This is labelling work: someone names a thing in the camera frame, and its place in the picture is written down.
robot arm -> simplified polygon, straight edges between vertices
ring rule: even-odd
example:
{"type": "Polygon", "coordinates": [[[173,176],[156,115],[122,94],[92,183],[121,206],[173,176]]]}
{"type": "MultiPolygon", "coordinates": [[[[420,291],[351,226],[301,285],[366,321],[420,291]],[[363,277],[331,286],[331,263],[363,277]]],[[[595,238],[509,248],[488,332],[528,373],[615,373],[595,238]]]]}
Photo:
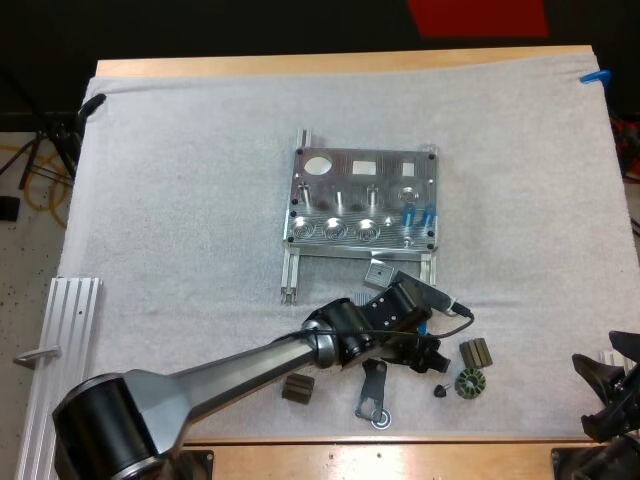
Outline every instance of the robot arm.
{"type": "MultiPolygon", "coordinates": [[[[61,480],[171,478],[192,423],[283,375],[312,364],[348,367],[372,356],[415,359],[407,339],[417,339],[418,324],[430,318],[429,301],[469,317],[466,326],[473,321],[464,306],[401,277],[366,305],[336,300],[314,311],[300,331],[248,352],[172,375],[131,370],[89,379],[53,412],[56,471],[61,480]]],[[[434,350],[448,335],[431,337],[437,344],[424,357],[431,368],[446,370],[448,361],[434,350]]],[[[416,365],[424,371],[424,363],[416,365]]]]}

white cloth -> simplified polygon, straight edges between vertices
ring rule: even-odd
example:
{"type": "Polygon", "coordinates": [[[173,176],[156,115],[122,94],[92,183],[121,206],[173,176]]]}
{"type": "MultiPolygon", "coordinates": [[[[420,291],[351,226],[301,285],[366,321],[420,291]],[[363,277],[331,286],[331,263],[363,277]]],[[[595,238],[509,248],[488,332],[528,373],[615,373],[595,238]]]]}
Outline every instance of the white cloth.
{"type": "MultiPolygon", "coordinates": [[[[602,86],[578,80],[597,69],[586,54],[385,74],[94,78],[87,97],[107,100],[87,124],[59,270],[104,279],[92,372],[228,356],[363,290],[366,261],[304,257],[298,306],[279,303],[298,127],[331,147],[435,143],[438,285],[476,323],[443,341],[448,374],[390,366],[384,433],[580,435],[580,416],[601,405],[571,355],[610,348],[609,330],[638,331],[640,312],[602,86]],[[495,362],[485,393],[434,398],[463,367],[458,344],[475,337],[495,362]]],[[[361,368],[311,374],[308,406],[280,399],[276,383],[191,434],[375,433],[353,414],[361,368]]]]}

square hole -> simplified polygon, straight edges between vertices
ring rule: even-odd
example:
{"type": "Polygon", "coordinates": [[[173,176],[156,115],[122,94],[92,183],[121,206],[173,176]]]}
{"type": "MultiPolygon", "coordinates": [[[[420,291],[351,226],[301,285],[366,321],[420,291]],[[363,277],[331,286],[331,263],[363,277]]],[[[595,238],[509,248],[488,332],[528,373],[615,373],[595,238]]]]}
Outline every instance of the square hole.
{"type": "Polygon", "coordinates": [[[402,176],[414,177],[416,175],[416,165],[413,162],[402,163],[402,176]]]}
{"type": "Polygon", "coordinates": [[[376,174],[376,162],[367,162],[363,160],[353,161],[354,175],[375,175],[376,174]]]}

green gear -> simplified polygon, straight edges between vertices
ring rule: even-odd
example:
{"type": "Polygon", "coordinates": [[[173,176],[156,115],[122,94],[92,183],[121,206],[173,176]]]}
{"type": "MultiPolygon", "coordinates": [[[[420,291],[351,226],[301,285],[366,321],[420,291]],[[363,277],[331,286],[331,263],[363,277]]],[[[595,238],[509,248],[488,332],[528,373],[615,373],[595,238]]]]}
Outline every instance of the green gear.
{"type": "Polygon", "coordinates": [[[456,378],[456,392],[467,400],[476,398],[486,386],[487,380],[477,368],[465,368],[456,378]]]}

screw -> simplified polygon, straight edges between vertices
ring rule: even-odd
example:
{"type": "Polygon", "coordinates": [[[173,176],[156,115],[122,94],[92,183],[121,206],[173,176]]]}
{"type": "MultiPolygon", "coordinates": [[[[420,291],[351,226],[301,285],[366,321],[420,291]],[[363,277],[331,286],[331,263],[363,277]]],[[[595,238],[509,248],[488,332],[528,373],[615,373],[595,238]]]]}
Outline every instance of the screw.
{"type": "Polygon", "coordinates": [[[433,391],[433,395],[437,398],[444,398],[447,396],[447,390],[451,388],[451,385],[448,383],[444,385],[436,385],[435,390],[433,391]]]}

